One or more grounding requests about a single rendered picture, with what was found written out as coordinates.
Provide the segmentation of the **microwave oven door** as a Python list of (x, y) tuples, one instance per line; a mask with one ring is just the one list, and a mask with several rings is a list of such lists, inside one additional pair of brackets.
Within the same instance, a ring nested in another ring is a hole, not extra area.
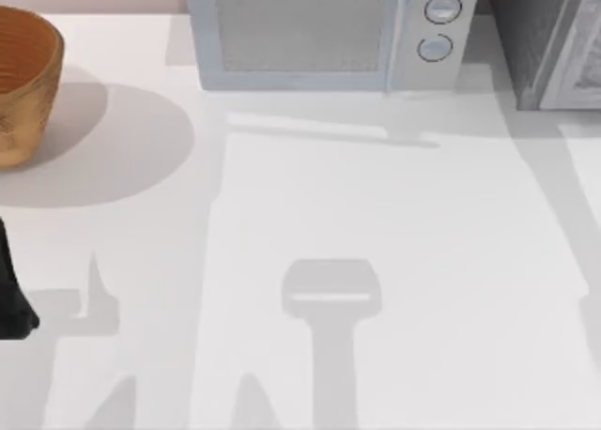
[(397, 0), (187, 4), (206, 90), (386, 91)]

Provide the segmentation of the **pale microwave oven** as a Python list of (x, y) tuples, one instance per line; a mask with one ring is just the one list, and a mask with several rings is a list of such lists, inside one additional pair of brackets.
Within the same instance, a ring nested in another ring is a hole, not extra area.
[[(477, 1), (461, 0), (462, 11), (454, 21), (433, 24), (424, 15), (428, 0), (408, 0), (392, 92), (445, 90), (455, 85)], [(424, 62), (417, 54), (418, 44), (436, 34), (444, 34), (453, 41), (453, 52), (441, 62)]]

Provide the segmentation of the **round microwave knob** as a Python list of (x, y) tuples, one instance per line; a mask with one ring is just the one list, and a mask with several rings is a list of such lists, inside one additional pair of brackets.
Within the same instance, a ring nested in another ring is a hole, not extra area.
[(453, 41), (444, 34), (424, 38), (417, 47), (418, 56), (428, 63), (438, 63), (449, 57), (454, 49)]
[(461, 11), (461, 0), (428, 0), (424, 7), (426, 19), (433, 24), (451, 23)]

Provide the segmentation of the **orange woven basket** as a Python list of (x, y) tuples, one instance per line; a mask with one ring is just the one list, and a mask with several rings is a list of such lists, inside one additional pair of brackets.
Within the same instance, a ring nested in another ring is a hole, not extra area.
[(34, 157), (54, 107), (65, 41), (48, 20), (0, 6), (0, 169)]

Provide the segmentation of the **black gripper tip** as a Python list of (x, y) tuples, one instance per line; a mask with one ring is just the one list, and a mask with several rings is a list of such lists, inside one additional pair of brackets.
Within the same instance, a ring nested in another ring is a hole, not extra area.
[(39, 324), (39, 316), (17, 280), (7, 230), (0, 218), (0, 340), (24, 340)]

